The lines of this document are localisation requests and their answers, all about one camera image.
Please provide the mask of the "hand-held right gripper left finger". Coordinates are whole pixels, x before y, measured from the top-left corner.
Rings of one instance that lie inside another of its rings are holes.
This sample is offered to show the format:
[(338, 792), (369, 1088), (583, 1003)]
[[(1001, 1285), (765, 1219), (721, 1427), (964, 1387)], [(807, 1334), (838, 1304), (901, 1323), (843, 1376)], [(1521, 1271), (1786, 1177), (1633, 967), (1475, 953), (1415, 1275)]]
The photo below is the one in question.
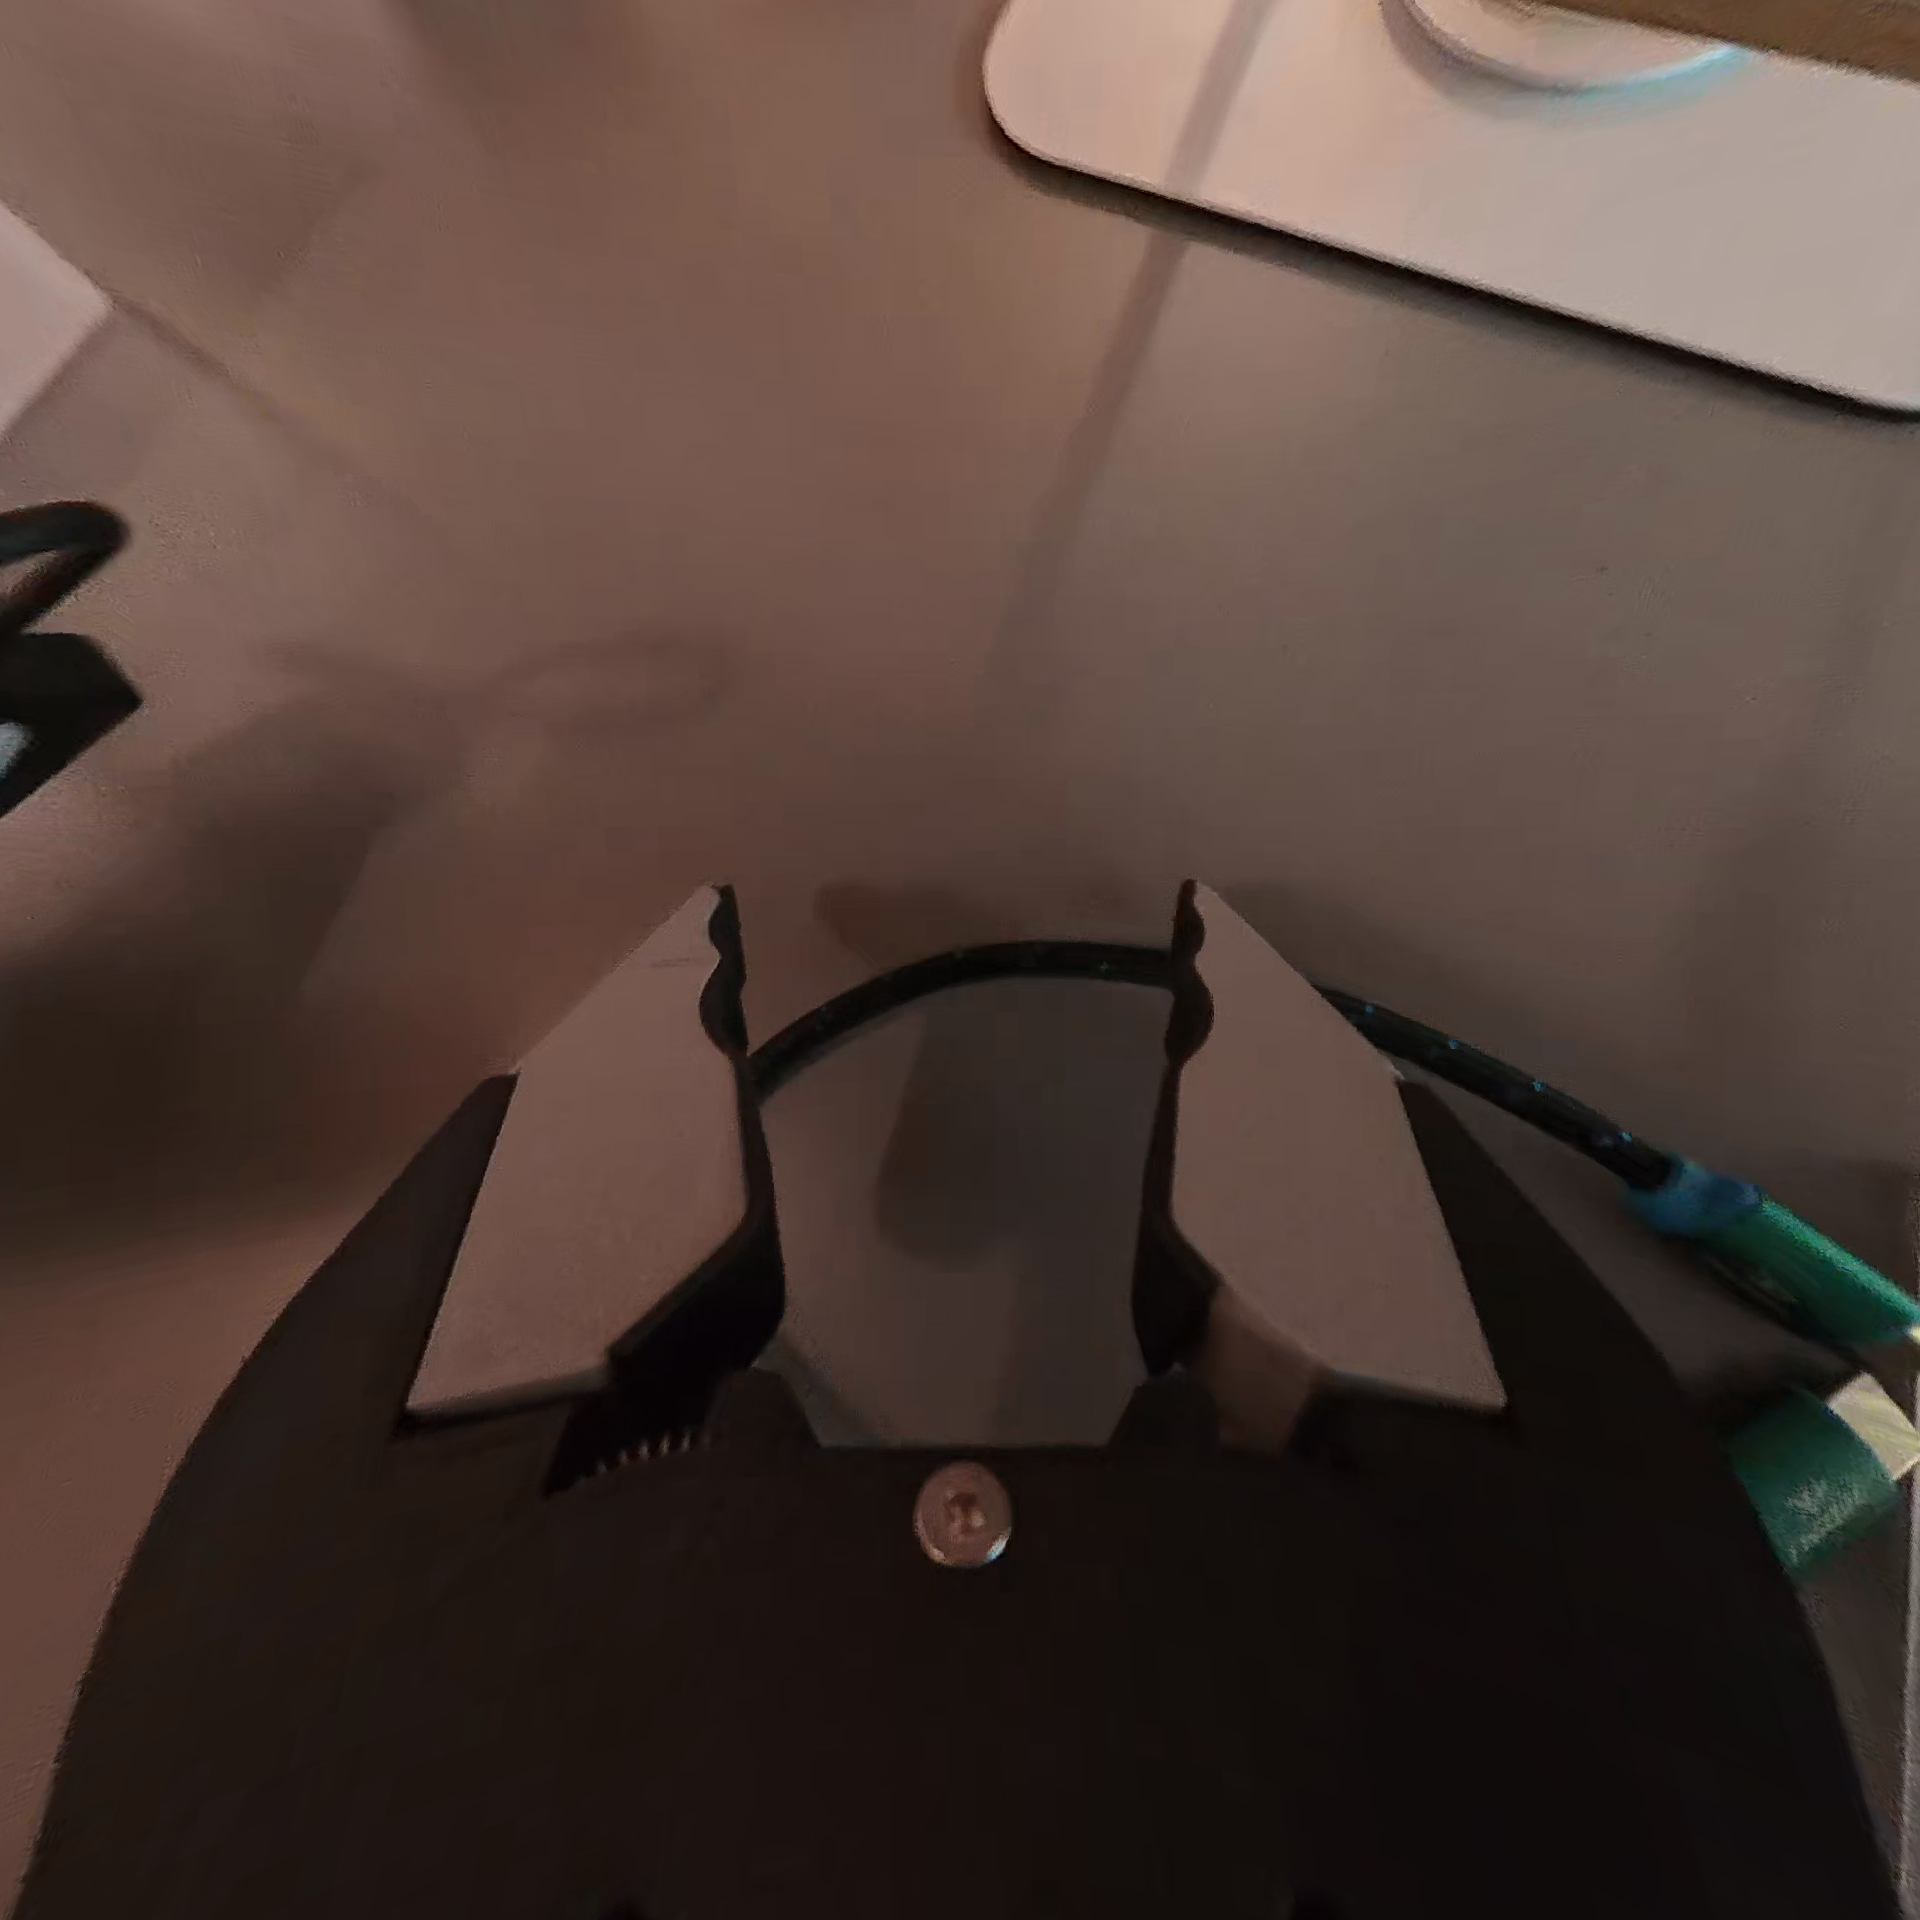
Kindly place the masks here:
[(733, 891), (697, 887), (518, 1063), (406, 1413), (697, 1424), (783, 1319)]

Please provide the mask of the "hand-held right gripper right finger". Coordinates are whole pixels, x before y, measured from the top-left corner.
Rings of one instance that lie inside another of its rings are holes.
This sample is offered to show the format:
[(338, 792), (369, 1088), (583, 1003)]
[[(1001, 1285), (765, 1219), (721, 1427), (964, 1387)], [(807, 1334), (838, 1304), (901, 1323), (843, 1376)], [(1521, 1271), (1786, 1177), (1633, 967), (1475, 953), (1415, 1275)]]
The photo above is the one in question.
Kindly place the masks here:
[(1346, 1395), (1507, 1410), (1399, 1073), (1201, 881), (1170, 928), (1134, 1334), (1233, 1449), (1284, 1449)]

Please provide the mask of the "black hdmi cable green plugs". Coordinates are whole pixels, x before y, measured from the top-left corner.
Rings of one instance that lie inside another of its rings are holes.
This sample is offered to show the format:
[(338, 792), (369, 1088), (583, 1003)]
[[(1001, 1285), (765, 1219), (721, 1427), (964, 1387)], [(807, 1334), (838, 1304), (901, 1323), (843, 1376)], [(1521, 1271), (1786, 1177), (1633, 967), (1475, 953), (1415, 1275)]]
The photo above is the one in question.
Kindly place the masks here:
[[(749, 1051), (759, 1098), (866, 1026), (946, 993), (996, 981), (1090, 981), (1170, 993), (1165, 950), (1090, 941), (970, 944), (881, 971), (820, 1001)], [(1379, 999), (1315, 989), (1381, 1057), (1501, 1109), (1612, 1176), (1649, 1233), (1675, 1241), (1788, 1331), (1838, 1353), (1916, 1342), (1916, 1298), (1753, 1185), (1630, 1135), (1542, 1080)], [(1803, 1583), (1901, 1504), (1916, 1475), (1916, 1415), (1863, 1370), (1828, 1395), (1794, 1387), (1727, 1445), (1734, 1478), (1782, 1570)]]

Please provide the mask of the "white monitor stand base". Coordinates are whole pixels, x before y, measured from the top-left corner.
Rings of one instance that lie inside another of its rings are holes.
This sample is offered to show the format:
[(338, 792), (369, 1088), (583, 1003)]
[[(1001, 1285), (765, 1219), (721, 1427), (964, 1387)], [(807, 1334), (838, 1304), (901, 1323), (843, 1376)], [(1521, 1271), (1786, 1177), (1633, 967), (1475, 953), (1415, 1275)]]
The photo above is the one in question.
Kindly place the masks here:
[(1021, 2), (1021, 154), (1894, 417), (1916, 81), (1527, 5)]

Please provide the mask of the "black square adapter hub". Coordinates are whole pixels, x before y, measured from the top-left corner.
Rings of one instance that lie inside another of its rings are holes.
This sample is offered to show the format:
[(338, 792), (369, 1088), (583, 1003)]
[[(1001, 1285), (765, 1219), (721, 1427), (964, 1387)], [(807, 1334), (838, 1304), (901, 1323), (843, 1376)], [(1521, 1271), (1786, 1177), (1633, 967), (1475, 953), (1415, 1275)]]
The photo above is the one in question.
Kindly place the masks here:
[(126, 543), (126, 523), (89, 502), (2, 512), (2, 814), (141, 706), (97, 640), (44, 626)]

